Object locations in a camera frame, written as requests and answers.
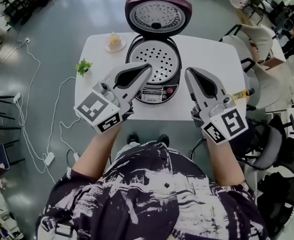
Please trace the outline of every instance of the yellow object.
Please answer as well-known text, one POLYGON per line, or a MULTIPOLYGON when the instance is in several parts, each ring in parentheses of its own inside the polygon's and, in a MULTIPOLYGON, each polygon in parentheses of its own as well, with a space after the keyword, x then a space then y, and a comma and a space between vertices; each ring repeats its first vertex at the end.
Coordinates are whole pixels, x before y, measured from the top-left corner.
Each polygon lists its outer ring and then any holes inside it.
POLYGON ((242 90, 240 92, 233 94, 232 98, 233 98, 233 100, 236 101, 239 99, 248 98, 248 97, 250 97, 250 95, 252 95, 254 93, 255 93, 255 90, 253 88, 252 89, 245 89, 245 90, 242 90))

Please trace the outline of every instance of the rice cooker lid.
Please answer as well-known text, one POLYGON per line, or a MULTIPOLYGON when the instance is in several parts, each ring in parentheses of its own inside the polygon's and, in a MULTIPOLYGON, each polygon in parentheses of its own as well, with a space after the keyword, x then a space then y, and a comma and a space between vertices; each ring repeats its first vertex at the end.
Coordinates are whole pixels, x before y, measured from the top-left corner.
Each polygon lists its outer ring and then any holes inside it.
POLYGON ((186 0, 127 0, 129 26, 143 36, 171 37, 189 23, 192 5, 186 0))

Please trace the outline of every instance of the white table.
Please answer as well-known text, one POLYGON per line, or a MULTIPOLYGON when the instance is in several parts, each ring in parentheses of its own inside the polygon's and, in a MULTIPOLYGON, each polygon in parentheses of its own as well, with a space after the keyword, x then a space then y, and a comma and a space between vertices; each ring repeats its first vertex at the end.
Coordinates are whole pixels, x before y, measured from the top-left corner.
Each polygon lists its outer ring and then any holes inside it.
MULTIPOLYGON (((119 52, 107 52, 105 46, 111 34, 90 36, 81 53, 80 60, 92 63, 91 69, 84 77, 77 75, 75 85, 75 101, 84 99, 84 90, 92 88, 100 79, 114 67, 124 64, 128 48, 137 33, 119 33, 127 44, 119 52)), ((223 83, 228 94, 234 94, 245 89, 245 80, 241 63, 235 48, 222 42, 198 37, 176 35, 176 42, 182 60, 181 79, 176 94, 167 102, 157 105, 144 104, 133 100, 134 114, 130 120, 170 120, 191 121, 190 111, 194 102, 184 78, 187 67, 197 67, 216 75, 223 83)), ((239 113, 246 114, 246 100, 237 102, 239 113)))

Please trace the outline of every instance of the person's arm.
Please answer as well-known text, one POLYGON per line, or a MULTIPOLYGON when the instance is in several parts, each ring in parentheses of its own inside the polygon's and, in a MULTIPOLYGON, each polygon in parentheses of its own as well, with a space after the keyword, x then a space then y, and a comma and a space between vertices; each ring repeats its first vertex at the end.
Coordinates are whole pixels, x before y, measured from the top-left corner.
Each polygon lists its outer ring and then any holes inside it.
POLYGON ((72 169, 94 180, 99 179, 103 175, 113 143, 120 129, 121 123, 93 137, 85 152, 72 169))
POLYGON ((215 182, 221 187, 242 183, 245 176, 229 142, 216 145, 206 134, 204 134, 204 137, 206 137, 209 147, 215 182))

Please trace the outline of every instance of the shoe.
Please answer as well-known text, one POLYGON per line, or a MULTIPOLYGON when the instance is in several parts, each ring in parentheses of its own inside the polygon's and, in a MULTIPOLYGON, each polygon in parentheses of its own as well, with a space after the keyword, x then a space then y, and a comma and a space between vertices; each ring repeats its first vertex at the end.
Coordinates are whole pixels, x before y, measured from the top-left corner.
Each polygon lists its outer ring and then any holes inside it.
POLYGON ((140 143, 139 142, 139 137, 138 137, 137 133, 135 133, 135 132, 129 134, 128 137, 127 137, 127 144, 130 144, 132 142, 140 143))
POLYGON ((167 147, 169 147, 169 137, 166 134, 161 134, 157 139, 158 142, 163 142, 167 147))

